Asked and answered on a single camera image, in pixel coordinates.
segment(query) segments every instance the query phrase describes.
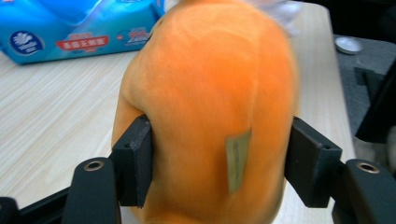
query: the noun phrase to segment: tag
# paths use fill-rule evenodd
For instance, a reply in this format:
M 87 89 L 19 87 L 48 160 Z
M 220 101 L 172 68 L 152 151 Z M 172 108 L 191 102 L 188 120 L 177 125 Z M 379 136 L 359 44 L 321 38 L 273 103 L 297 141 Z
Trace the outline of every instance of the tag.
M 251 131 L 249 130 L 226 139 L 228 189 L 231 193 L 236 192 L 242 184 L 250 137 Z

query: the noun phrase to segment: blue tissue package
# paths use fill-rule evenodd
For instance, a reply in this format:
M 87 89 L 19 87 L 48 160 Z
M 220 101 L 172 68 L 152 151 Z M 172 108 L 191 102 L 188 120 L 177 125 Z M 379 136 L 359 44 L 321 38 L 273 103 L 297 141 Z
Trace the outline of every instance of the blue tissue package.
M 0 50 L 37 63 L 142 49 L 163 0 L 0 0 Z

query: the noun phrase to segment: wooden table surface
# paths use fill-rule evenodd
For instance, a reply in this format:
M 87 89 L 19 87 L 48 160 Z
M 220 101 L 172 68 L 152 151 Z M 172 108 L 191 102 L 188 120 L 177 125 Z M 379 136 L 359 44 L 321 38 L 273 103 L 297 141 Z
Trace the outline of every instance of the wooden table surface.
M 301 118 L 354 157 L 325 8 L 303 3 L 291 41 L 301 71 Z M 16 65 L 0 54 L 0 196 L 19 207 L 70 185 L 75 167 L 110 154 L 120 80 L 136 52 Z M 287 185 L 275 223 L 332 223 Z

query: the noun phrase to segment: orange fuzzy fabric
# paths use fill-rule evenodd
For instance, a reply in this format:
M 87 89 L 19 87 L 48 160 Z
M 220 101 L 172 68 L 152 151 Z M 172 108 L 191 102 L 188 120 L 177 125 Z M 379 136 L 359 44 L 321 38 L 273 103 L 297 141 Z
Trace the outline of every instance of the orange fuzzy fabric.
M 147 114 L 153 180 L 142 223 L 268 223 L 280 206 L 298 77 L 277 23 L 237 0 L 182 1 L 157 23 L 120 86 L 113 144 Z M 225 140 L 251 130 L 229 192 Z

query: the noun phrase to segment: metal screw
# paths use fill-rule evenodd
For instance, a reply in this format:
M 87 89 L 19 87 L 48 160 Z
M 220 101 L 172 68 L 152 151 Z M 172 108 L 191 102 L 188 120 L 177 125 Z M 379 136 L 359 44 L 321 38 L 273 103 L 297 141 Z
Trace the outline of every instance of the metal screw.
M 370 174 L 379 174 L 379 169 L 369 163 L 359 162 L 357 166 L 359 167 L 359 169 L 363 170 L 364 172 Z
M 84 166 L 84 170 L 88 172 L 96 171 L 102 168 L 105 165 L 102 161 L 91 161 L 90 163 Z

